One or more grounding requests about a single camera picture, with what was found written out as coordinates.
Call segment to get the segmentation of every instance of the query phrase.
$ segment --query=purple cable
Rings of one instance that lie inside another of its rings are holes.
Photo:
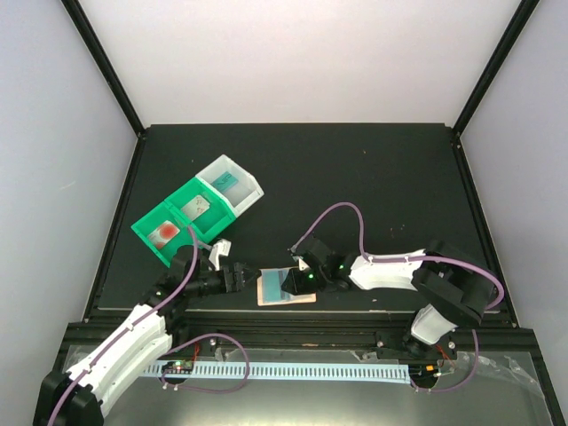
[[[135,319],[134,321],[132,321],[132,326],[135,327],[137,326],[140,322],[142,322],[143,320],[145,320],[146,318],[148,318],[150,315],[152,315],[154,312],[159,311],[163,306],[165,306],[166,304],[168,304],[169,302],[171,302],[171,300],[176,297],[179,293],[181,293],[183,291],[183,289],[185,288],[185,285],[187,284],[187,282],[189,281],[189,279],[191,278],[192,274],[193,274],[193,270],[195,269],[195,265],[197,264],[197,245],[198,245],[198,240],[197,240],[197,235],[195,235],[195,231],[193,230],[193,228],[191,226],[187,226],[187,231],[189,232],[189,234],[192,237],[193,240],[193,258],[192,258],[192,264],[189,267],[189,271],[187,272],[187,275],[184,277],[184,279],[181,281],[181,283],[179,284],[179,286],[177,286],[177,288],[171,293],[171,295],[169,295],[168,297],[166,297],[163,301],[161,301],[159,304],[157,304],[154,308],[152,308],[150,311],[146,312],[144,315],[140,315],[139,318]],[[112,348],[119,340],[121,340],[127,333],[129,332],[128,328],[125,328],[121,333],[119,333],[118,335],[116,335],[114,337],[113,340],[111,340],[103,349],[100,350],[100,352],[92,359],[91,363],[89,364],[89,367],[93,368],[95,367],[95,365],[100,361],[100,359],[110,350],[110,348]]]
[[[462,260],[458,260],[458,259],[452,259],[452,258],[449,258],[449,257],[441,257],[441,256],[403,256],[403,257],[389,257],[389,258],[378,258],[377,259],[377,258],[374,258],[372,255],[369,255],[365,251],[365,247],[363,245],[363,238],[364,238],[364,235],[365,235],[365,222],[363,221],[363,215],[361,215],[361,211],[359,210],[359,208],[355,204],[353,204],[352,202],[342,201],[342,202],[338,202],[338,203],[334,204],[331,207],[328,207],[313,222],[312,226],[310,226],[308,228],[308,230],[302,236],[302,238],[300,238],[300,240],[298,240],[298,242],[292,246],[292,249],[293,250],[296,249],[298,244],[300,244],[300,242],[302,242],[308,235],[310,235],[312,233],[314,228],[321,222],[321,220],[325,216],[327,216],[327,214],[331,210],[337,209],[338,207],[351,207],[353,210],[355,210],[355,213],[357,213],[357,217],[359,218],[359,251],[361,252],[361,255],[368,262],[371,262],[371,263],[374,263],[374,264],[397,264],[397,263],[402,263],[402,262],[418,262],[418,261],[427,262],[427,261],[430,261],[430,262],[440,262],[440,263],[443,263],[443,264],[454,264],[454,265],[462,267],[463,269],[467,269],[469,271],[478,273],[479,275],[483,276],[484,278],[487,278],[497,288],[497,297],[495,297],[495,299],[486,306],[486,308],[485,308],[486,310],[489,310],[489,309],[497,306],[503,300],[503,297],[505,296],[505,288],[499,282],[499,280],[497,280],[491,273],[489,273],[485,269],[480,268],[479,266],[476,266],[474,264],[470,264],[468,262],[463,262]]]
[[[231,393],[231,392],[236,392],[239,389],[242,389],[242,387],[247,384],[247,379],[249,378],[250,375],[250,360],[249,360],[249,355],[247,354],[247,351],[245,351],[245,348],[242,346],[242,344],[237,341],[236,339],[233,339],[232,337],[230,337],[229,335],[224,335],[222,333],[208,333],[206,335],[200,335],[198,337],[195,337],[194,339],[190,340],[189,342],[185,342],[183,344],[180,344],[177,348],[174,348],[172,350],[170,350],[168,353],[166,353],[166,355],[170,355],[173,352],[177,352],[180,351],[184,348],[186,348],[187,346],[200,342],[201,340],[204,339],[209,339],[211,337],[218,337],[220,339],[225,339],[228,340],[229,342],[233,343],[237,348],[239,348],[242,352],[242,356],[245,359],[245,375],[242,377],[241,381],[239,382],[239,384],[237,384],[236,386],[233,386],[232,388],[229,389],[222,389],[222,390],[216,390],[216,389],[207,389],[207,388],[199,388],[197,386],[184,386],[184,385],[178,385],[177,387],[179,389],[184,389],[186,391],[198,391],[198,392],[205,392],[205,393],[214,393],[214,394],[224,394],[224,393]],[[172,385],[171,383],[166,383],[166,379],[165,376],[167,374],[168,370],[164,371],[162,374],[162,383],[164,386],[167,385]]]
[[[154,312],[159,311],[164,305],[168,304],[174,297],[176,297],[184,288],[185,288],[185,284],[187,284],[187,282],[189,281],[189,279],[191,278],[192,274],[193,274],[193,270],[195,269],[195,265],[197,264],[197,245],[198,245],[198,240],[197,240],[197,236],[195,235],[195,231],[193,230],[193,228],[191,226],[187,226],[187,231],[189,232],[189,234],[192,237],[192,241],[193,241],[193,259],[192,259],[192,264],[189,267],[189,271],[187,272],[187,275],[184,277],[184,279],[181,281],[181,283],[179,284],[179,286],[177,286],[177,288],[173,291],[173,293],[171,295],[169,295],[168,297],[166,297],[161,303],[157,304],[152,310],[148,311],[147,313],[145,313],[144,315],[141,315],[139,318],[135,319],[134,321],[132,321],[132,326],[137,326],[140,322],[142,322],[143,320],[145,320],[146,318],[148,318],[150,315],[152,315]],[[129,332],[128,328],[125,328],[124,330],[122,330],[118,335],[116,335],[110,342],[108,342],[104,348],[102,348],[100,350],[100,352],[92,359],[92,361],[89,363],[89,367],[93,368],[97,365],[97,363],[100,361],[100,359],[110,350],[110,348],[112,348],[119,340],[121,340],[127,333]],[[73,389],[75,388],[75,386],[88,374],[89,372],[86,370],[83,370],[78,376],[77,378],[69,385],[69,387],[67,387],[67,389],[65,390],[65,392],[63,392],[63,395],[61,395],[61,398],[59,399],[59,401],[57,402],[57,404],[55,405],[55,407],[53,408],[53,411],[51,412],[51,416],[50,416],[50,420],[47,423],[47,426],[53,426],[53,424],[55,423],[55,419],[57,418],[57,415],[59,414],[59,411],[61,410],[61,408],[63,407],[63,404],[65,403],[65,401],[67,400],[67,398],[69,397],[69,395],[71,394],[71,392],[73,391]]]
[[[473,379],[473,376],[476,375],[476,371],[477,371],[477,365],[479,364],[479,342],[477,341],[477,333],[476,330],[471,330],[471,334],[473,334],[473,344],[475,347],[475,351],[474,351],[474,359],[473,359],[473,367],[471,368],[471,371],[469,372],[468,376],[463,379],[461,382],[459,382],[458,384],[455,384],[454,386],[450,386],[449,388],[444,388],[444,389],[426,389],[426,388],[420,388],[418,386],[416,386],[416,383],[414,383],[414,381],[412,379],[410,379],[410,384],[412,385],[413,388],[415,388],[417,391],[419,392],[428,392],[428,393],[446,393],[446,392],[451,392],[451,391],[457,391],[458,389],[460,389],[462,386],[466,385],[467,383],[469,383],[471,381],[471,379]]]
[[[199,243],[200,246],[202,246],[207,251],[211,251],[213,249],[213,246],[210,246],[209,244],[205,244],[203,241],[197,241],[197,242]]]
[[[65,404],[65,400],[69,397],[69,395],[71,394],[71,392],[73,391],[73,389],[75,388],[75,386],[88,374],[89,372],[87,370],[83,370],[76,379],[73,380],[73,382],[67,387],[67,389],[65,389],[65,392],[63,392],[63,395],[61,395],[61,398],[59,398],[59,401],[57,401],[57,404],[55,405],[55,407],[53,408],[53,411],[51,412],[51,416],[50,416],[50,420],[47,422],[47,426],[53,426],[55,424],[55,420],[57,419],[57,414],[59,414],[59,411],[61,410],[61,408],[63,407],[63,404]]]

